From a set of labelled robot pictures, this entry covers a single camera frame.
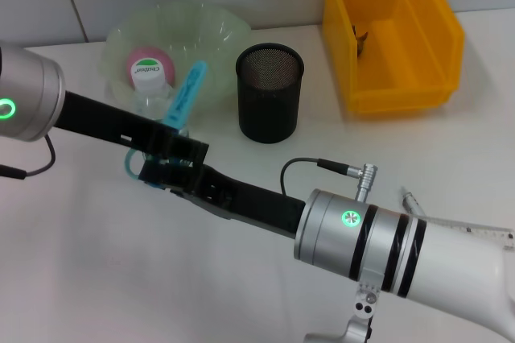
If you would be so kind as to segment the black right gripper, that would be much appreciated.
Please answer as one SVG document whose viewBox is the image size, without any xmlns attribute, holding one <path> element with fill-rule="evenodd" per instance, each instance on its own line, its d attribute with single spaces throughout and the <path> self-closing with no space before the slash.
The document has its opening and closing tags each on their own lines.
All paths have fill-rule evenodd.
<svg viewBox="0 0 515 343">
<path fill-rule="evenodd" d="M 305 202 L 229 178 L 202 163 L 147 160 L 139 179 L 179 194 L 196 194 L 196 205 L 211 214 L 294 238 Z"/>
</svg>

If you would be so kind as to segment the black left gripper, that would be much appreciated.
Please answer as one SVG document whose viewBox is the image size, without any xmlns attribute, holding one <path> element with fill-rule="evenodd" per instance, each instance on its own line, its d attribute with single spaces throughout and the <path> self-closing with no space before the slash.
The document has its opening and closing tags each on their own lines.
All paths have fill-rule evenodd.
<svg viewBox="0 0 515 343">
<path fill-rule="evenodd" d="M 140 150 L 157 159 L 202 164 L 208 144 L 125 110 L 67 91 L 55 127 Z"/>
</svg>

